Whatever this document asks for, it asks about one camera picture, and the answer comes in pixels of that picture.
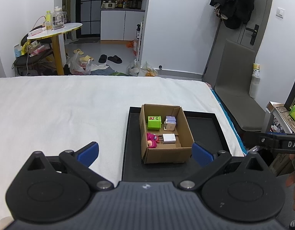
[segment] pink toy figure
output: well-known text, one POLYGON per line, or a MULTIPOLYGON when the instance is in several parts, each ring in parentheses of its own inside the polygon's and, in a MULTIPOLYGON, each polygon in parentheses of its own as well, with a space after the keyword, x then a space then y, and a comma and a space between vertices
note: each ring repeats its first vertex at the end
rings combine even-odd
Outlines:
POLYGON ((155 134, 147 133, 147 145, 149 149, 154 149, 157 147, 157 143, 159 143, 159 136, 155 134))

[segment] glass door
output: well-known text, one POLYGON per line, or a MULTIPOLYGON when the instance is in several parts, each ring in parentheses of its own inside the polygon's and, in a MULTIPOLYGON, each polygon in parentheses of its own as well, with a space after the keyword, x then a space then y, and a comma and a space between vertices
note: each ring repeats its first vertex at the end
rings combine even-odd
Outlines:
POLYGON ((102 0, 76 0, 76 22, 82 23, 77 37, 99 37, 102 0))

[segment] gray upholstered chair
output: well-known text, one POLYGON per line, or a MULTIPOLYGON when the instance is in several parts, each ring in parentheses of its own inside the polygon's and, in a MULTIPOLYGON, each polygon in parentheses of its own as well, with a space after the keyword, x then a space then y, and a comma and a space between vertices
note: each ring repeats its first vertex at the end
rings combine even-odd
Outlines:
POLYGON ((250 97, 254 51, 227 40, 214 90, 233 123, 244 131, 261 131, 265 112, 250 97))

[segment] white cabinet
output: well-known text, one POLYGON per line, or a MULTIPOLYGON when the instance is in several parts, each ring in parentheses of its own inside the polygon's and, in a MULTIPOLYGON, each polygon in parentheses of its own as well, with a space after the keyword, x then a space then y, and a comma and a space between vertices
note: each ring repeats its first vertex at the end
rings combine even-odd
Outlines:
POLYGON ((101 40, 124 39, 125 11, 102 10, 101 40))
POLYGON ((140 11, 126 11, 125 14, 125 27, 124 27, 124 40, 132 41, 136 38, 137 24, 142 22, 144 12, 140 11))

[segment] blue gripper pad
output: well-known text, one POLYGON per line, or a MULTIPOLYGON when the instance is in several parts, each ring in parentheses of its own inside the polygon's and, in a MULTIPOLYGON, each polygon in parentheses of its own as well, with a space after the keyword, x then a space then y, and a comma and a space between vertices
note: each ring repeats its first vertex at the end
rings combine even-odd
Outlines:
POLYGON ((214 160, 212 154, 210 154, 208 151, 206 151, 196 143, 193 143, 192 145, 192 157, 202 167, 206 166, 214 160))
POLYGON ((89 167, 98 157, 98 143, 91 142, 78 152, 80 153, 77 155, 77 160, 83 165, 89 167))

